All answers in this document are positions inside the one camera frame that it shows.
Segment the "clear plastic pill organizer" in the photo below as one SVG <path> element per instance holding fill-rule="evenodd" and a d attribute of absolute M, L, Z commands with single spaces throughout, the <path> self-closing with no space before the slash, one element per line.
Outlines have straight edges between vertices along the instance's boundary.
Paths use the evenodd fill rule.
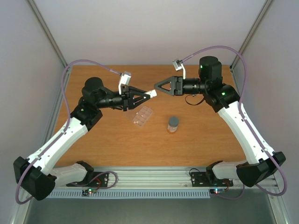
<path fill-rule="evenodd" d="M 138 127 L 143 127 L 153 114 L 153 110 L 145 105 L 141 105 L 133 110 L 124 112 L 124 117 Z"/>

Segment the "orange pill bottle grey cap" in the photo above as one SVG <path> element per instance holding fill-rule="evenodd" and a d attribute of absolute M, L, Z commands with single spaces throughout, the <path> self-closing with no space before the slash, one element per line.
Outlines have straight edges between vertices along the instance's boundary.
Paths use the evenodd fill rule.
<path fill-rule="evenodd" d="M 179 119 L 176 116 L 172 116 L 169 118 L 167 131 L 169 133 L 175 133 L 177 131 L 179 124 Z"/>

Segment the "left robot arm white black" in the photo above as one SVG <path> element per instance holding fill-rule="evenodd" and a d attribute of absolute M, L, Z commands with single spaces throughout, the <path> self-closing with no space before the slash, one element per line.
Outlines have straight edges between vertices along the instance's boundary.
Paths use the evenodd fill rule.
<path fill-rule="evenodd" d="M 27 158 L 18 157 L 13 162 L 17 189 L 24 189 L 32 198 L 45 199 L 54 188 L 80 182 L 84 186 L 93 183 L 93 168 L 85 162 L 54 169 L 57 161 L 83 135 L 102 118 L 102 108 L 122 111 L 132 110 L 143 102 L 156 97 L 155 90 L 144 91 L 129 86 L 130 76 L 122 75 L 117 91 L 103 85 L 99 77 L 86 80 L 82 97 L 61 129 L 41 148 Z"/>

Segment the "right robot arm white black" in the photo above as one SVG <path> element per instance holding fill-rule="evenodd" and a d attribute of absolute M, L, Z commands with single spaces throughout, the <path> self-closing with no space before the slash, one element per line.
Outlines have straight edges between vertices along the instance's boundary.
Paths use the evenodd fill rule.
<path fill-rule="evenodd" d="M 154 85 L 156 90 L 171 96 L 201 94 L 208 105 L 226 122 L 241 145 L 246 160 L 240 162 L 217 161 L 206 168 L 206 179 L 216 185 L 222 179 L 237 179 L 253 187 L 274 174 L 286 158 L 275 152 L 257 131 L 233 86 L 224 84 L 222 64 L 214 56 L 199 60 L 199 78 L 172 76 Z"/>

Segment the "left small circuit board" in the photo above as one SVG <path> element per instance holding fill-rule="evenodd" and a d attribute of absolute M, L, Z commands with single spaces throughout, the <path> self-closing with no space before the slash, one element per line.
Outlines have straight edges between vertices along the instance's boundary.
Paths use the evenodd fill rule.
<path fill-rule="evenodd" d="M 82 196 L 89 196 L 89 195 L 95 194 L 96 192 L 97 192 L 97 189 L 93 189 L 93 188 L 84 189 L 84 190 L 82 190 Z"/>

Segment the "small circuit board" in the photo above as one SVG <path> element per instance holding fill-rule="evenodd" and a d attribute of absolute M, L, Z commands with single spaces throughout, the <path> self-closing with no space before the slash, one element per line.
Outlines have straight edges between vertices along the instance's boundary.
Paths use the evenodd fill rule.
<path fill-rule="evenodd" d="M 225 188 L 225 189 L 214 188 L 214 189 L 210 189 L 210 194 L 218 195 L 218 194 L 225 193 L 227 191 L 228 191 L 228 188 Z"/>
<path fill-rule="evenodd" d="M 97 192 L 97 189 L 93 189 L 93 188 L 84 189 L 84 190 L 82 190 L 82 196 L 89 196 L 89 195 L 95 194 L 96 192 Z"/>

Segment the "right small circuit board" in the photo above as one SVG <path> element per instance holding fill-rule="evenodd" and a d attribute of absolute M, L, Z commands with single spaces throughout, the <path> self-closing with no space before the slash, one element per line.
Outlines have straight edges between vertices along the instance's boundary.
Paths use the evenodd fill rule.
<path fill-rule="evenodd" d="M 218 194 L 225 193 L 227 191 L 228 191 L 228 188 L 225 188 L 225 189 L 214 188 L 214 189 L 210 189 L 210 194 L 218 195 Z"/>

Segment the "aluminium front frame rail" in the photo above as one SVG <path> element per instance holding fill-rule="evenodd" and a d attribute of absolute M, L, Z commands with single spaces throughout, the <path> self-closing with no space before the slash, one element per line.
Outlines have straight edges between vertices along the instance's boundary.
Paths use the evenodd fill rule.
<path fill-rule="evenodd" d="M 129 189 L 151 188 L 182 188 L 193 187 L 189 172 L 199 171 L 186 167 L 91 167 L 88 164 L 75 163 L 71 166 L 53 169 L 48 175 L 43 176 L 40 171 L 28 171 L 21 186 L 29 187 L 29 175 L 36 177 L 38 186 L 42 189 L 66 188 L 68 183 L 82 181 L 87 173 L 100 172 L 99 175 L 109 174 L 107 187 L 85 187 L 77 185 L 74 188 L 82 189 L 110 189 L 114 187 Z"/>

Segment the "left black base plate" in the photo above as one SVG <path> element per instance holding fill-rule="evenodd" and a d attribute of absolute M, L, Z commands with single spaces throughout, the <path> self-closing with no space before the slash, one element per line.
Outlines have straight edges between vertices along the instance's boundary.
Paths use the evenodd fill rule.
<path fill-rule="evenodd" d="M 100 172 L 94 171 L 93 173 L 87 173 L 85 178 L 80 182 L 75 182 L 75 185 L 72 183 L 68 183 L 67 187 L 76 187 L 79 186 L 85 186 L 85 187 L 107 187 L 109 174 L 103 174 L 99 175 Z M 93 179 L 96 175 L 99 175 L 96 179 L 94 179 L 92 182 L 90 182 L 91 179 Z"/>

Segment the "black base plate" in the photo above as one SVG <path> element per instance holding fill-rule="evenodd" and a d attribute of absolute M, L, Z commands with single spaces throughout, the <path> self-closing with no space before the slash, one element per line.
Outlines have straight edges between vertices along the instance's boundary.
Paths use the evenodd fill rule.
<path fill-rule="evenodd" d="M 75 182 L 75 185 L 72 183 L 68 183 L 67 187 L 76 187 L 79 186 L 85 186 L 85 187 L 107 187 L 109 174 L 103 174 L 99 175 L 100 172 L 94 171 L 93 173 L 87 173 L 85 178 L 80 182 Z M 91 179 L 93 179 L 96 175 L 99 175 L 96 179 L 94 179 L 92 182 L 90 182 Z"/>
<path fill-rule="evenodd" d="M 229 179 L 217 179 L 214 175 L 207 172 L 189 172 L 193 187 L 233 187 L 234 183 Z"/>

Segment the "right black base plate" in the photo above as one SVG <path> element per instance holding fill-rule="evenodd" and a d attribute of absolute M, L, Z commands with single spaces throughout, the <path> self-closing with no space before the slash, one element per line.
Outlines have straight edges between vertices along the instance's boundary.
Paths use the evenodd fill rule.
<path fill-rule="evenodd" d="M 193 187 L 233 187 L 234 183 L 229 179 L 217 179 L 214 175 L 207 172 L 189 172 Z"/>

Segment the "left aluminium corner post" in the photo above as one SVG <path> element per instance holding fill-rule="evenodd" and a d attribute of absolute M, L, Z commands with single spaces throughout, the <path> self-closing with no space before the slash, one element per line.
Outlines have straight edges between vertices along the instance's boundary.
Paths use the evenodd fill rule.
<path fill-rule="evenodd" d="M 36 4 L 36 2 L 34 0 L 26 0 L 26 2 L 28 3 L 28 5 L 31 8 L 33 14 L 35 15 L 38 23 L 40 24 L 43 32 L 45 33 L 48 41 L 50 42 L 52 48 L 54 49 L 56 55 L 58 56 L 62 66 L 65 68 L 68 65 L 68 63 L 67 63 L 65 57 L 63 56 L 63 53 L 60 50 L 54 36 L 52 35 L 52 33 L 51 33 L 51 31 L 50 31 L 43 15 L 41 13 L 41 11 L 39 10 L 39 8 Z"/>

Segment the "aluminium corner post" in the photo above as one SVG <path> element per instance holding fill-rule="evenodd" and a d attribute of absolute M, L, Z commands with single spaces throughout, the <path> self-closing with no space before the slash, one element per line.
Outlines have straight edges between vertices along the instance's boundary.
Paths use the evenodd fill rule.
<path fill-rule="evenodd" d="M 51 33 L 51 31 L 50 31 L 43 15 L 41 13 L 41 11 L 39 10 L 39 8 L 36 4 L 36 2 L 34 0 L 26 0 L 26 2 L 28 3 L 28 5 L 31 8 L 33 14 L 35 15 L 38 23 L 40 24 L 43 32 L 45 33 L 48 41 L 50 42 L 52 48 L 54 49 L 56 55 L 58 56 L 62 66 L 65 68 L 68 65 L 68 63 L 67 63 L 65 57 L 63 56 L 63 53 L 60 50 L 54 36 L 52 35 L 52 33 Z"/>
<path fill-rule="evenodd" d="M 266 14 L 268 13 L 271 5 L 273 4 L 274 0 L 265 0 L 257 17 L 255 18 L 252 26 L 250 27 L 241 47 L 239 48 L 239 53 L 242 55 L 246 48 L 249 46 L 252 38 L 254 37 L 256 31 L 258 30 L 259 26 L 261 25 L 262 21 L 264 20 Z"/>

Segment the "right aluminium corner post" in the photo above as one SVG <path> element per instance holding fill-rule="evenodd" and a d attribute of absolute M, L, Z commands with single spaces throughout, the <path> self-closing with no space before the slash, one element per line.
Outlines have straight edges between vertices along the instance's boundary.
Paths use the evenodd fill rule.
<path fill-rule="evenodd" d="M 262 21 L 264 20 L 266 14 L 268 13 L 271 5 L 273 4 L 274 0 L 265 0 L 257 17 L 255 18 L 252 26 L 250 27 L 241 47 L 239 48 L 239 53 L 242 55 L 246 48 L 249 46 L 252 38 L 254 37 L 256 31 L 258 30 L 259 26 L 261 25 Z"/>

